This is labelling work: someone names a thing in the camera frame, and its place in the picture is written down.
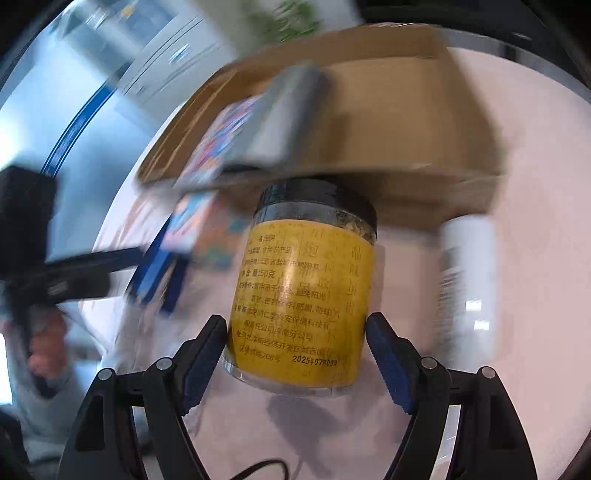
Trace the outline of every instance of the yellow label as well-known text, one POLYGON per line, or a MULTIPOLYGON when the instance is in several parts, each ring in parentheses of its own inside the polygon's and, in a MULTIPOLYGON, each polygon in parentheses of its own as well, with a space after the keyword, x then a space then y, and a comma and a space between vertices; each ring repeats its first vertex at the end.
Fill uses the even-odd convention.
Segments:
POLYGON ((357 234, 307 220, 255 225, 230 317, 241 370, 305 387, 355 381, 374 249, 357 234))

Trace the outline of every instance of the hand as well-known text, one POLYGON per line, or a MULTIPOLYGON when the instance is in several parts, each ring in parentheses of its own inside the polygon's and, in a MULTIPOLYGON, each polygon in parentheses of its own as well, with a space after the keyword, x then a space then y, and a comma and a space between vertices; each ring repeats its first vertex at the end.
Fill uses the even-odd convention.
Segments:
POLYGON ((39 377, 58 378, 68 366, 64 337, 66 322, 59 309, 47 313, 47 325, 31 339, 31 356, 27 362, 29 370, 39 377))

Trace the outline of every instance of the cardboard box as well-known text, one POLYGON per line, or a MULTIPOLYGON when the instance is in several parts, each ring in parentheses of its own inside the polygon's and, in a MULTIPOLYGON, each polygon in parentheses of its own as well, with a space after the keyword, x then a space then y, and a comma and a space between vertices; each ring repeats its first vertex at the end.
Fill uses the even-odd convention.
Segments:
POLYGON ((311 60, 333 80, 330 118, 289 171, 220 177, 253 209, 273 179, 322 175, 365 195, 380 223, 422 230, 484 213, 502 173, 492 127, 444 42, 430 27, 371 25, 294 40, 227 65, 180 110, 138 180, 175 179, 229 103, 261 93, 283 68, 311 60))

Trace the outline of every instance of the gray sleeve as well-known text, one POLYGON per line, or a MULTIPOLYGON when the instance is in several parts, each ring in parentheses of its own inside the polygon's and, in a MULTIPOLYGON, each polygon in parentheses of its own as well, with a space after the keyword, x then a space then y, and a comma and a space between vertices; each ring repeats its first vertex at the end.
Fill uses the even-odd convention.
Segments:
POLYGON ((59 458, 85 392, 70 366, 60 378, 49 380, 50 386, 57 390, 57 394, 49 399, 41 397, 27 368, 27 359, 20 338, 14 331, 10 331, 5 338, 8 376, 12 390, 12 406, 9 407, 8 413, 21 422, 29 460, 34 463, 59 458))

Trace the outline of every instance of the blue gripper pad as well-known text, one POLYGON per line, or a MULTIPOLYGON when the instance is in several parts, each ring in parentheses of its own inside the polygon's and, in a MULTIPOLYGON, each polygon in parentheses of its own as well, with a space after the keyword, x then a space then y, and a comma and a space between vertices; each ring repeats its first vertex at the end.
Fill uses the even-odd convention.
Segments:
POLYGON ((365 336, 393 402, 414 414, 421 356, 409 340, 396 335, 381 312, 369 316, 365 336))
POLYGON ((178 349, 173 361, 176 364, 174 383, 180 395, 178 406, 181 415, 186 415, 201 402, 227 337, 226 320, 220 315, 212 315, 197 338, 184 342, 178 349))

